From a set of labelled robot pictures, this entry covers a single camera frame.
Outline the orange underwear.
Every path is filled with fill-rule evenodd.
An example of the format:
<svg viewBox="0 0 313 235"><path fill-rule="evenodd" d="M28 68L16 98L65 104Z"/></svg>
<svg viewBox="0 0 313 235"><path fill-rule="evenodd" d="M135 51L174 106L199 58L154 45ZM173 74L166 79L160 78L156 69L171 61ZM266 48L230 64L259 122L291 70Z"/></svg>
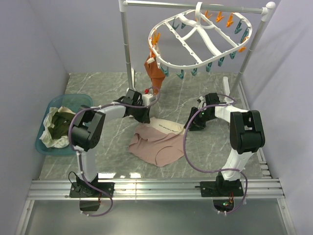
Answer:
<svg viewBox="0 0 313 235"><path fill-rule="evenodd" d="M154 95L157 95L161 89L163 80L165 79L164 72L157 66L156 56L150 49L149 55L144 63L145 70L149 76Z"/></svg>

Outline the pink underwear white waistband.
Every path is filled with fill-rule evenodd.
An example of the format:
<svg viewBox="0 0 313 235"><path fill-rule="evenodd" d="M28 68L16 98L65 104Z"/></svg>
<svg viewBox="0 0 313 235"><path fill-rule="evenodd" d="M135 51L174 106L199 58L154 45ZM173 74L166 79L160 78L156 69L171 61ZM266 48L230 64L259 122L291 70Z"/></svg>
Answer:
<svg viewBox="0 0 313 235"><path fill-rule="evenodd" d="M152 117L150 123L139 124L129 144L129 152L141 160L163 167L184 156L184 125Z"/></svg>

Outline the white oval clip hanger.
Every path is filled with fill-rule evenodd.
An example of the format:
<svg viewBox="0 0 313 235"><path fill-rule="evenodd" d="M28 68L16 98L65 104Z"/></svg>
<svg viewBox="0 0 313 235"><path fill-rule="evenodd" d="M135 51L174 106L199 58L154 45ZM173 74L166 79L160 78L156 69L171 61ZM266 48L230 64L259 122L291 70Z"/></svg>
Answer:
<svg viewBox="0 0 313 235"><path fill-rule="evenodd" d="M223 12L224 18L216 23L216 26L219 27L226 35L228 35L234 42L238 43L241 40L243 35L243 30L246 29L246 25L242 24L241 28L242 31L238 34L235 34L235 28L239 22L237 17L233 18L234 23L227 27L226 23L229 19L230 13ZM160 33L159 42L158 42L158 49L161 53L162 58L170 62L174 65L193 65L195 63L195 59L188 53L186 48L184 48L180 41L175 38L173 33L171 33L166 25L162 25L157 29L157 32ZM220 52L224 52L232 48L232 46L222 37L220 36L215 30L209 29L207 30L207 34L209 35L210 39L212 40L213 44L217 47ZM201 60L207 60L211 58L213 55L206 47L204 41L202 40L199 33L195 32L189 39L187 39L187 44L191 47L191 49L200 57ZM191 70L185 70L184 74L189 71L193 75L197 74L198 69L196 72L193 73ZM162 65L160 68L165 76L168 76L170 71L174 71L177 76L181 73L181 70L176 70L173 68L167 68L165 65Z"/></svg>

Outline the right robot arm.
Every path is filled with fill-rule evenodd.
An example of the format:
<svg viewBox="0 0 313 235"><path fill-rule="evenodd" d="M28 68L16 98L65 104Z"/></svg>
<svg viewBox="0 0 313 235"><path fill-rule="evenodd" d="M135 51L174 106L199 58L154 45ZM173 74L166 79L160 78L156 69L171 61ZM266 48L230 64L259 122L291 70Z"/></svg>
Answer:
<svg viewBox="0 0 313 235"><path fill-rule="evenodd" d="M243 196L244 188L240 181L242 171L249 158L265 145L265 134L261 115L257 110L243 110L230 103L221 102L219 94L209 93L198 99L198 107L192 107L185 131L200 131L206 123L222 119L229 124L231 151L225 165L217 171L216 180L201 182L203 197Z"/></svg>

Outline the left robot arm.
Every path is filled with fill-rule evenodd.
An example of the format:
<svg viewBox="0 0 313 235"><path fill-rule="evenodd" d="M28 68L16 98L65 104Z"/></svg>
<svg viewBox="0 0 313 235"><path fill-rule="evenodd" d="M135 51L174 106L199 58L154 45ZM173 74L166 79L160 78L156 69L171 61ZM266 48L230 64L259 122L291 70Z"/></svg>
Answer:
<svg viewBox="0 0 313 235"><path fill-rule="evenodd" d="M111 120L132 116L140 123L149 123L150 107L156 97L128 89L125 96L108 105L88 107L82 105L74 116L68 130L71 148L76 152L79 173L72 183L74 192L93 197L104 192L98 182L95 154L88 151L95 148L101 138L104 124Z"/></svg>

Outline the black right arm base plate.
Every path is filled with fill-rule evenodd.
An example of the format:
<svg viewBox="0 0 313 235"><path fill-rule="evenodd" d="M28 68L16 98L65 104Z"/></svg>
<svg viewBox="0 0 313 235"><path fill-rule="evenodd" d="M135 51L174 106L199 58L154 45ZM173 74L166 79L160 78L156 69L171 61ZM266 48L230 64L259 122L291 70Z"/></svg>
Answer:
<svg viewBox="0 0 313 235"><path fill-rule="evenodd" d="M240 181L225 181L223 183L213 181L200 182L200 191L202 197L229 197L243 196L244 190Z"/></svg>

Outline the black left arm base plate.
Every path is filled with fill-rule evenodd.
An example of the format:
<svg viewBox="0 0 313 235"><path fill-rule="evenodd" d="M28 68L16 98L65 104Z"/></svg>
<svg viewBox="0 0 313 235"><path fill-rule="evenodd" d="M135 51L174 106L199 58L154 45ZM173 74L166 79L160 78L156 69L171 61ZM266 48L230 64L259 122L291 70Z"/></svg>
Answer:
<svg viewBox="0 0 313 235"><path fill-rule="evenodd" d="M109 196L112 197L114 193L114 185L115 183L113 182L97 182L94 185L94 187L108 194L106 195L86 185L85 182L82 183L73 182L71 185L69 197L70 198L96 198L96 197L108 198Z"/></svg>

